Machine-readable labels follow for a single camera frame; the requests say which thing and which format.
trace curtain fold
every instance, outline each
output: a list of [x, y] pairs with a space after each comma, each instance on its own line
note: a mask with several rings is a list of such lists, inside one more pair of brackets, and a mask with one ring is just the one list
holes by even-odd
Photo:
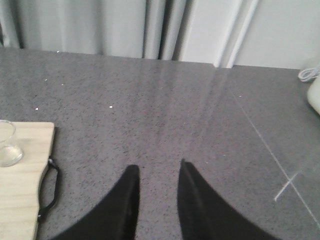
[[12, 48], [170, 60], [186, 1], [0, 0], [2, 41]]

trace white cable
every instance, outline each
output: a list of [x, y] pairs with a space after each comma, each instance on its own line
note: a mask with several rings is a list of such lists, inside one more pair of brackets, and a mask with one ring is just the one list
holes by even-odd
[[301, 70], [298, 74], [298, 78], [301, 82], [309, 82], [313, 78], [316, 78], [320, 73], [320, 63], [316, 67], [307, 68]]

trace glass cup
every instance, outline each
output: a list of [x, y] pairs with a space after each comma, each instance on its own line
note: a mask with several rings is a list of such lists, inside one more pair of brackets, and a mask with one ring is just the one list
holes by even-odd
[[23, 157], [17, 144], [16, 127], [7, 120], [0, 120], [0, 167], [16, 164]]

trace black handle loop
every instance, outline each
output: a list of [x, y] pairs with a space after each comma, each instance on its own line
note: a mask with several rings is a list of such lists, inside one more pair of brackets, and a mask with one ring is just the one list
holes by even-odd
[[59, 195], [59, 186], [61, 181], [61, 171], [59, 167], [54, 163], [52, 158], [48, 159], [48, 167], [49, 169], [55, 169], [56, 170], [56, 180], [55, 180], [55, 187], [54, 187], [54, 195], [53, 200], [45, 207], [41, 207], [38, 212], [37, 220], [39, 223], [43, 222], [49, 212], [49, 210], [56, 204], [58, 195]]

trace gray countertop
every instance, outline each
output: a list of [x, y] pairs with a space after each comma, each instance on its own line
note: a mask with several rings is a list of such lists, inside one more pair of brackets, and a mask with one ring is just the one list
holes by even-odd
[[297, 73], [0, 48], [0, 119], [57, 127], [61, 197], [37, 239], [84, 216], [129, 164], [141, 174], [136, 239], [181, 239], [182, 158], [269, 233], [320, 239], [320, 116]]

